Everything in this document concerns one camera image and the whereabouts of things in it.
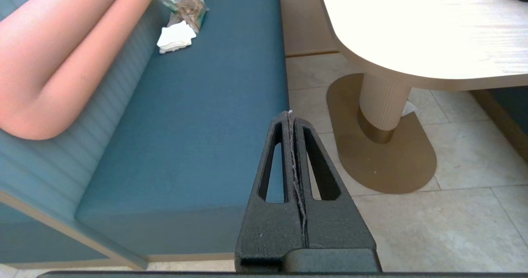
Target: wooden wall panel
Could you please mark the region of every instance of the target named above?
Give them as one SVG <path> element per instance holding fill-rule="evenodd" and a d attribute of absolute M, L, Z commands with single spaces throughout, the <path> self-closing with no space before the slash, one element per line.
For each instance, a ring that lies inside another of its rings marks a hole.
<path fill-rule="evenodd" d="M 287 55 L 335 51 L 319 0 L 280 0 Z"/>

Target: table pedestal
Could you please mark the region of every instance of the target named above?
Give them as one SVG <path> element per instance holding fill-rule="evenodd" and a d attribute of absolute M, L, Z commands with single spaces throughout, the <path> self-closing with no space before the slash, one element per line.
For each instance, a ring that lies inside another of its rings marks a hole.
<path fill-rule="evenodd" d="M 418 190 L 436 171 L 436 154 L 416 114 L 400 118 L 409 91 L 353 74 L 336 80 L 326 94 L 341 164 L 379 192 Z"/>

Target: tile floor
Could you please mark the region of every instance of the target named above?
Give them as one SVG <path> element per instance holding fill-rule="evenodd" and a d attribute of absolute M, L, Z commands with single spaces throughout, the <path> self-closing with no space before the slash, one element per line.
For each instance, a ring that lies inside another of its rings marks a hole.
<path fill-rule="evenodd" d="M 287 69 L 291 108 L 320 134 L 376 239 L 384 271 L 528 272 L 528 164 L 469 93 L 411 91 L 409 100 L 437 154 L 437 171 L 415 193 L 383 195 L 341 166 L 326 105 L 334 80 L 361 71 L 340 54 L 288 58 Z M 149 270 L 234 271 L 234 265 L 151 263 Z M 46 271 L 0 265 L 0 278 Z"/>

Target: white table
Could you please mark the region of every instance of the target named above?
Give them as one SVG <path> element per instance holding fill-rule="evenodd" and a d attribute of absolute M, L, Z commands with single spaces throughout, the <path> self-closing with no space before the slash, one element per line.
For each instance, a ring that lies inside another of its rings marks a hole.
<path fill-rule="evenodd" d="M 367 187 L 410 192 L 434 174 L 436 156 L 415 115 L 400 120 L 411 87 L 480 90 L 528 85 L 528 3 L 321 1 L 338 50 L 365 71 L 364 76 L 336 81 L 332 86 L 339 88 L 330 87 L 328 105 L 343 166 Z M 345 84 L 352 81 L 358 84 Z M 340 92 L 347 86 L 361 93 Z M 346 105 L 346 97 L 358 100 Z M 357 117 L 350 112 L 354 110 Z M 350 141 L 366 139 L 358 128 L 370 140 Z"/>

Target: table top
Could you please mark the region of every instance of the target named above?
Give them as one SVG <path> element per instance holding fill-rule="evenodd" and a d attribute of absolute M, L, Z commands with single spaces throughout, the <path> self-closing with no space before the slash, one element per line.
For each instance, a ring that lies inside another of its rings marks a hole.
<path fill-rule="evenodd" d="M 528 85 L 528 3 L 322 2 L 338 49 L 366 73 L 437 90 Z"/>

